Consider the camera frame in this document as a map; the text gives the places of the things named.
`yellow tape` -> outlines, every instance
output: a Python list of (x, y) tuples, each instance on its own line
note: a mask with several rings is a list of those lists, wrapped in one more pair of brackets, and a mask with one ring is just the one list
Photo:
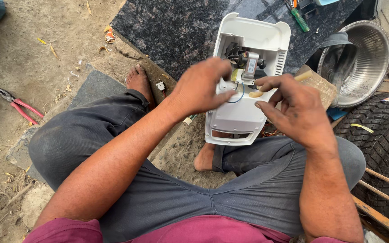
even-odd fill
[(352, 123), (352, 124), (351, 124), (351, 127), (359, 127), (359, 128), (362, 128), (362, 129), (364, 129), (364, 130), (366, 130), (366, 131), (368, 131), (368, 132), (370, 132), (370, 133), (374, 133), (374, 131), (371, 130), (370, 128), (367, 128), (367, 127), (362, 126), (362, 125), (360, 125), (360, 124)]

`knee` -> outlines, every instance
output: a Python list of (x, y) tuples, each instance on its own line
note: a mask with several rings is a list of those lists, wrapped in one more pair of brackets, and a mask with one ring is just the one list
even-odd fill
[(363, 152), (356, 145), (342, 137), (336, 138), (346, 181), (349, 189), (352, 189), (363, 177), (366, 169), (366, 159)]
[(37, 171), (56, 190), (70, 174), (67, 158), (76, 151), (73, 147), (77, 131), (64, 117), (54, 117), (32, 136), (28, 152)]

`tire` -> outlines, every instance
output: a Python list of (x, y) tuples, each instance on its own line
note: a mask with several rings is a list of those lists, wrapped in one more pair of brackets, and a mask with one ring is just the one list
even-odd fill
[[(361, 150), (365, 155), (367, 168), (389, 178), (389, 119), (375, 130), (373, 135), (364, 143)], [(368, 173), (364, 174), (362, 180), (389, 196), (388, 182)], [(388, 200), (362, 185), (355, 186), (352, 193), (386, 217), (389, 216)]]
[(355, 107), (334, 128), (335, 134), (361, 148), (371, 133), (360, 127), (351, 127), (351, 124), (356, 123), (371, 130), (377, 130), (383, 122), (389, 119), (389, 102), (381, 102), (387, 97), (389, 93), (377, 94), (370, 97), (364, 104)]

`white plug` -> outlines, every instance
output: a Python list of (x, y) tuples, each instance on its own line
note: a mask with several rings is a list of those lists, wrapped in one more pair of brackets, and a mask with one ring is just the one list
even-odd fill
[(158, 83), (156, 85), (157, 85), (157, 87), (159, 87), (160, 91), (165, 90), (165, 85), (163, 84), (163, 82), (160, 82), (160, 83)]

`black wire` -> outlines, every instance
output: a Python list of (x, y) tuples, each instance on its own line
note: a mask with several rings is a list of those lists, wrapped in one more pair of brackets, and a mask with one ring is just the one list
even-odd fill
[(242, 84), (242, 95), (241, 95), (241, 97), (237, 101), (226, 101), (226, 102), (228, 102), (228, 103), (237, 103), (237, 102), (239, 102), (242, 99), (242, 97), (244, 96), (244, 92), (245, 92), (245, 88), (244, 88), (244, 84)]

